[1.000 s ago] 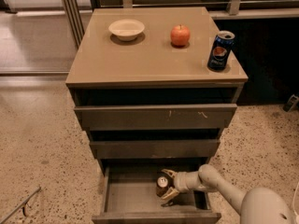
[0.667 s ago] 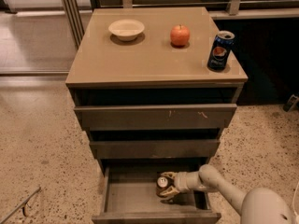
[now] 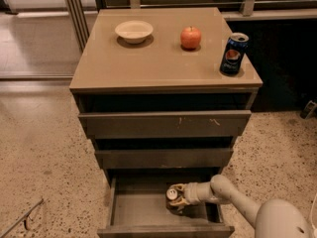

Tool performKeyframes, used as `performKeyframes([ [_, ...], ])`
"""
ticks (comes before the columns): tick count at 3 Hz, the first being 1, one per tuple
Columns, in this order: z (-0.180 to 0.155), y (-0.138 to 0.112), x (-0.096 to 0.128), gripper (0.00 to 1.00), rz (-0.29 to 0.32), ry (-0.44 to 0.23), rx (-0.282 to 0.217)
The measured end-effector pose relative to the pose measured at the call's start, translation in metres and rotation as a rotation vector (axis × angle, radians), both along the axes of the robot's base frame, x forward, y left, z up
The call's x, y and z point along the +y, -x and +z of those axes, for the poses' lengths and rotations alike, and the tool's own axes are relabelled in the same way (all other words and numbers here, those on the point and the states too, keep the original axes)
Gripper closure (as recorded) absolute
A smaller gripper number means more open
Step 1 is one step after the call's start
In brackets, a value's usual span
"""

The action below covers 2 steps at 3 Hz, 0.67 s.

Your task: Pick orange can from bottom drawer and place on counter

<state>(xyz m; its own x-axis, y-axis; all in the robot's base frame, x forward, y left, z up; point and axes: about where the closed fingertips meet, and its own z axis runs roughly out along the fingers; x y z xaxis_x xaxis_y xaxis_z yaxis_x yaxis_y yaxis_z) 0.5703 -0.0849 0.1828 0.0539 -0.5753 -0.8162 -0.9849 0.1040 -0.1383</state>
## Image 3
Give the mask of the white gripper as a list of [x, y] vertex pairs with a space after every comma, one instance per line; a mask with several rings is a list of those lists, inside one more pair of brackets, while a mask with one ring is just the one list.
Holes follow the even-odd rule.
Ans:
[[196, 205], [207, 202], [212, 197], [210, 182], [190, 182], [177, 183], [169, 187], [171, 190], [183, 192], [184, 197], [178, 197], [175, 200], [167, 201], [167, 208], [170, 211], [181, 211], [189, 204]]

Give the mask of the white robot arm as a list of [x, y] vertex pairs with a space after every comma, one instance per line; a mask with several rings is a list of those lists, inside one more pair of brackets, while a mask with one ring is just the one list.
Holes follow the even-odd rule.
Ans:
[[255, 238], [316, 238], [313, 228], [290, 202], [270, 199], [259, 204], [242, 194], [226, 177], [177, 183], [165, 193], [167, 205], [232, 204], [255, 230]]

